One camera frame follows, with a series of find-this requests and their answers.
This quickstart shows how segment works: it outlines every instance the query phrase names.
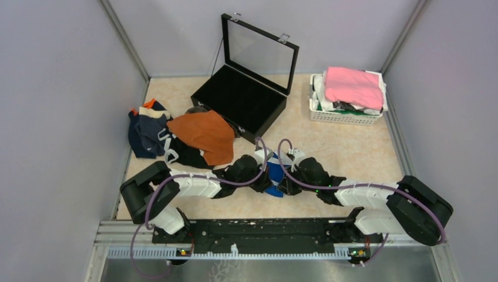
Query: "orange cloth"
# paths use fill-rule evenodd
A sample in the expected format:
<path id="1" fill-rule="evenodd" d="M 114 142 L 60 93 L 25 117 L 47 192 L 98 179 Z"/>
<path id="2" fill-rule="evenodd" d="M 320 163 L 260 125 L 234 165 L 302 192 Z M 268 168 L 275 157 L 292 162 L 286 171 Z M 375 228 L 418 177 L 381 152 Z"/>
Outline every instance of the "orange cloth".
<path id="1" fill-rule="evenodd" d="M 235 134 L 216 112 L 186 113 L 167 125 L 185 144 L 203 150 L 208 165 L 224 165 L 232 161 Z"/>

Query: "white plastic basket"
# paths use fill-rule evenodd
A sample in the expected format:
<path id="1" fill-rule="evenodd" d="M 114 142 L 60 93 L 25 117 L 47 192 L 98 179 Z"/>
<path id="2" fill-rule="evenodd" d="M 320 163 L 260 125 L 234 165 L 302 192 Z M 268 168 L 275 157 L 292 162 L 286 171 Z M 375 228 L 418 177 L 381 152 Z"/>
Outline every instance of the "white plastic basket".
<path id="1" fill-rule="evenodd" d="M 347 123 L 349 125 L 373 125 L 383 114 L 379 116 L 354 115 L 352 113 L 334 113 L 313 110 L 313 77 L 309 79 L 309 119 L 316 122 Z"/>

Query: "pink cloth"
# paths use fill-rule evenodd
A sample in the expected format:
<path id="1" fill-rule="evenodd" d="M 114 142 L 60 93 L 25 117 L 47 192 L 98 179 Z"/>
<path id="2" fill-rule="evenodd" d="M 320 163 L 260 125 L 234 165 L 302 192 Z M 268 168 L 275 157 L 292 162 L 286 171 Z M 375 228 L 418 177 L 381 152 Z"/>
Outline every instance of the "pink cloth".
<path id="1" fill-rule="evenodd" d="M 384 104 L 379 76 L 348 68 L 328 68 L 325 97 L 332 102 L 341 101 L 374 110 L 381 110 Z"/>

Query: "white cloth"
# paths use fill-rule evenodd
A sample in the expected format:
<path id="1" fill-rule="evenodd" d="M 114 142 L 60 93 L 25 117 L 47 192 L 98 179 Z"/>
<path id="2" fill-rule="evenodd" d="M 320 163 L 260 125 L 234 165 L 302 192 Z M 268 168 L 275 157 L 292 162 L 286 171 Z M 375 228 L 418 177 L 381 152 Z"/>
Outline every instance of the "white cloth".
<path id="1" fill-rule="evenodd" d="M 378 72 L 370 72 L 370 71 L 367 71 L 367 72 L 373 73 L 373 74 L 379 76 L 379 87 L 381 88 L 382 94 L 384 95 L 384 104 L 382 107 L 383 107 L 383 111 L 387 111 L 388 110 L 388 103 L 387 103 L 387 99 L 386 99 L 386 84 L 384 83 L 384 81 L 382 79 L 382 74 L 378 73 Z M 322 106 L 323 111 L 331 112 L 334 110 L 338 110 L 334 107 L 334 103 L 325 97 L 324 76 L 325 76 L 325 72 L 323 75 L 315 75 L 315 78 L 313 79 L 313 88 L 315 90 L 315 93 L 317 94 L 317 98 L 320 102 L 320 105 Z M 378 110 L 366 109 L 366 108 L 363 108 L 362 106 L 357 106 L 357 105 L 353 105 L 353 104 L 351 104 L 351 106 L 353 106 L 357 110 L 363 111 L 367 115 L 377 115 L 378 116 L 381 114 L 381 112 Z"/>

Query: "metal latch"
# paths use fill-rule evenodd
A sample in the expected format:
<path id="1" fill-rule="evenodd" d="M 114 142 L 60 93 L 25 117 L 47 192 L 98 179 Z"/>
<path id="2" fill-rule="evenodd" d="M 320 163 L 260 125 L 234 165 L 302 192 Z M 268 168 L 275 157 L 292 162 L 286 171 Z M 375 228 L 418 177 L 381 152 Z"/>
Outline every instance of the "metal latch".
<path id="1" fill-rule="evenodd" d="M 238 22 L 238 17 L 241 16 L 242 14 L 239 14 L 237 12 L 234 13 L 234 15 L 232 16 L 232 18 L 230 19 L 231 21 L 233 22 Z"/>
<path id="2" fill-rule="evenodd" d="M 280 38 L 278 38 L 278 41 L 282 44 L 285 44 L 290 37 L 291 36 L 289 34 L 282 33 L 282 35 L 280 35 Z"/>

